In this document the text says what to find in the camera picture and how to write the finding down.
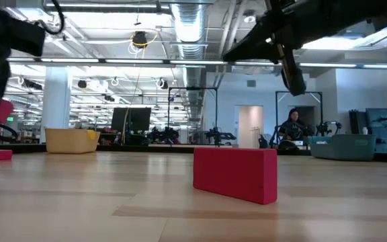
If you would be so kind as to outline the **silver ventilation duct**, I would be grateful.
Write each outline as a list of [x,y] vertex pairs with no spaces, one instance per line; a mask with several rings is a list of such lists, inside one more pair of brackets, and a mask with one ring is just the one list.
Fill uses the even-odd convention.
[[[202,60],[205,56],[204,43],[206,25],[206,6],[199,4],[171,4],[174,16],[174,30],[176,39],[182,43],[177,48],[181,60]],[[200,87],[202,85],[202,69],[199,67],[183,67],[183,82],[186,87]],[[189,117],[200,120],[202,109],[201,91],[187,91]]]

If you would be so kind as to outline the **grey computer monitor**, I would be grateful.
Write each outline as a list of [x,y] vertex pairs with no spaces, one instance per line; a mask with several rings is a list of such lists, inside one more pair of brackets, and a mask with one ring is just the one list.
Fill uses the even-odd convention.
[[367,125],[373,127],[387,127],[387,108],[366,108]]

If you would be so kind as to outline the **person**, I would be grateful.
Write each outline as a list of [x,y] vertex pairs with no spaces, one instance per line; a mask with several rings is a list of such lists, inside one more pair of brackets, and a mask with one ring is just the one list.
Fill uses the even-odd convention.
[[288,119],[279,127],[278,134],[284,140],[303,140],[308,136],[307,126],[301,121],[296,108],[290,110]]

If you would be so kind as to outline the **long ceiling light bar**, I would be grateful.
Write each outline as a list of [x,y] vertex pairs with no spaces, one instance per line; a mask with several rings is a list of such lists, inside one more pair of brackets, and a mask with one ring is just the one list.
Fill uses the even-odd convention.
[[[65,65],[65,66],[109,66],[109,67],[205,67],[205,66],[234,66],[234,67],[282,67],[281,63],[274,64],[267,61],[237,61],[224,62],[221,60],[169,60],[169,59],[129,59],[129,58],[23,58],[11,57],[7,59],[15,65]],[[374,69],[387,70],[387,64],[353,64],[353,63],[297,63],[299,68],[324,69]]]

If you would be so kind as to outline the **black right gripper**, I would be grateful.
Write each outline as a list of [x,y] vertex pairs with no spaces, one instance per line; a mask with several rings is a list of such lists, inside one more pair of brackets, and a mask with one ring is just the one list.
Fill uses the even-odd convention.
[[251,59],[277,63],[281,57],[282,78],[293,96],[303,95],[306,84],[292,50],[336,34],[359,21],[358,0],[269,0],[271,9],[251,31],[223,54],[226,62]]

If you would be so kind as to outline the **teal plastic bin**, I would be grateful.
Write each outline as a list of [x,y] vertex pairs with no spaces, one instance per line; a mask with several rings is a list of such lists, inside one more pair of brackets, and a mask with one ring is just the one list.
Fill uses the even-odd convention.
[[374,158],[376,136],[372,134],[335,134],[309,136],[311,155],[339,161],[371,161]]

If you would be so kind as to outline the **black metal frame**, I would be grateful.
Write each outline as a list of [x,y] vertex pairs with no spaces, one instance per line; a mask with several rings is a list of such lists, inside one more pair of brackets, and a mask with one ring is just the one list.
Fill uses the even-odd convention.
[[[275,93],[275,125],[282,125],[287,119],[291,109],[296,108],[300,119],[308,129],[308,136],[316,134],[316,126],[323,122],[323,93],[319,91],[307,91],[303,95],[293,96],[288,91],[276,91]],[[288,140],[303,145],[303,140]]]
[[207,90],[215,92],[215,127],[218,124],[218,88],[217,87],[170,87],[168,89],[168,106],[167,106],[167,126],[170,127],[171,117],[171,102],[174,97],[186,98],[187,107],[184,107],[188,116],[187,122],[189,124],[197,124],[195,129],[192,129],[192,141],[197,141],[199,145],[210,145],[210,141],[206,134],[208,131],[204,130],[204,106],[206,100]]

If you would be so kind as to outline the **black ceiling device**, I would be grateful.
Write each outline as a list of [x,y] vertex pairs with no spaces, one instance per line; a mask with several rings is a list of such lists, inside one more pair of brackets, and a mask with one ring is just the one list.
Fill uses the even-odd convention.
[[137,48],[146,48],[147,47],[147,39],[146,39],[146,32],[138,31],[135,32],[132,39],[131,39],[132,45]]

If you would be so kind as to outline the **large red rectangular block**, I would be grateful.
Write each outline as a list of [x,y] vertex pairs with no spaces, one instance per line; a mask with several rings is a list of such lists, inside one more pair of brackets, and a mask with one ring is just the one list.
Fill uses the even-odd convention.
[[277,151],[197,147],[193,187],[257,204],[277,201]]

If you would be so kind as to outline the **yellow plastic bin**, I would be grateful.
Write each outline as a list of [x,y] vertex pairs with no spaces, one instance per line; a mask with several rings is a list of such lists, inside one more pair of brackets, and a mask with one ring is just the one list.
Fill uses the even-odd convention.
[[92,153],[97,149],[100,132],[97,138],[91,140],[87,136],[85,129],[58,129],[47,128],[46,150],[48,153],[55,154],[83,154]]

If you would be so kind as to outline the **white building column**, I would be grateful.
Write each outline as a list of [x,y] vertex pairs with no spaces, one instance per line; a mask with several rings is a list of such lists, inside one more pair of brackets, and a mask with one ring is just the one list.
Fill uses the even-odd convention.
[[44,82],[40,142],[47,128],[68,128],[73,78],[68,67],[47,67]]

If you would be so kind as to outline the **white door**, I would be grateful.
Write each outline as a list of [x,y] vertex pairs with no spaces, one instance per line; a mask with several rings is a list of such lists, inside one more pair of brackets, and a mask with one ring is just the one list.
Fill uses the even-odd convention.
[[238,111],[239,147],[259,148],[259,138],[264,125],[263,106],[239,106]]

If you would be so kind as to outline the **black monitor screen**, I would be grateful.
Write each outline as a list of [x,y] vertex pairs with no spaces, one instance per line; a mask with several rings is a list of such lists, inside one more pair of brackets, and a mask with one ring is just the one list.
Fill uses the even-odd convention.
[[151,119],[151,108],[114,108],[111,129],[122,131],[147,131]]

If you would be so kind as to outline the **black table edge rail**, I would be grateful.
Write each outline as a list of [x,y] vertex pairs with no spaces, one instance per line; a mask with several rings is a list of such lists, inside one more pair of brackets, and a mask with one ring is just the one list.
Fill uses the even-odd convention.
[[[0,150],[12,150],[13,154],[20,153],[44,153],[46,152],[46,145],[43,144],[0,144]],[[164,145],[163,147],[157,146],[107,146],[98,145],[97,151],[114,151],[114,152],[135,152],[135,153],[186,153],[193,154],[194,146],[188,145],[187,147],[176,147]],[[287,151],[277,150],[278,155],[287,156],[310,156],[310,151]],[[387,163],[387,153],[375,153],[374,161]]]

